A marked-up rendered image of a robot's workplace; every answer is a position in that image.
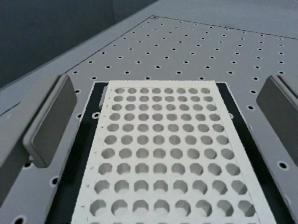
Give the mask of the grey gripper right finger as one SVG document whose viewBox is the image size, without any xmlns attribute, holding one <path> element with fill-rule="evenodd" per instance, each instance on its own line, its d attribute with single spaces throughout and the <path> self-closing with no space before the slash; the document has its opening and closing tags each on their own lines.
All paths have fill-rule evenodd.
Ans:
<svg viewBox="0 0 298 224">
<path fill-rule="evenodd" d="M 256 103 L 298 167 L 298 76 L 270 75 Z"/>
</svg>

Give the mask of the white well plate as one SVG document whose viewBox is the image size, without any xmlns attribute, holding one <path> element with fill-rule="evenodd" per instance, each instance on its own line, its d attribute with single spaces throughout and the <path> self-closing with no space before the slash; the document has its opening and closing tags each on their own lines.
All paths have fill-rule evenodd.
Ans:
<svg viewBox="0 0 298 224">
<path fill-rule="evenodd" d="M 215 81 L 109 80 L 71 224 L 277 224 Z"/>
</svg>

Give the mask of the grey flat base plate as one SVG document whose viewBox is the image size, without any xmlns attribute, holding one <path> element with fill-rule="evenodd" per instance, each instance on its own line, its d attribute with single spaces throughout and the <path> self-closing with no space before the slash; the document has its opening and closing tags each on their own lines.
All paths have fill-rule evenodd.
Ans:
<svg viewBox="0 0 298 224">
<path fill-rule="evenodd" d="M 62 72 L 77 104 L 47 168 L 25 163 L 0 224 L 41 224 L 94 81 L 227 82 L 298 220 L 298 167 L 256 99 L 269 75 L 298 76 L 298 38 L 150 15 Z"/>
</svg>

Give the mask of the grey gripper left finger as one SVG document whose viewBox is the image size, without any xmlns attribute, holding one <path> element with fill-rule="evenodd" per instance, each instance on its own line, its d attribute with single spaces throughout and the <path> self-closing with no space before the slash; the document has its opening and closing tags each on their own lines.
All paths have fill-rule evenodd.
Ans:
<svg viewBox="0 0 298 224">
<path fill-rule="evenodd" d="M 0 208 L 25 163 L 51 164 L 77 104 L 69 75 L 42 74 L 0 128 Z"/>
</svg>

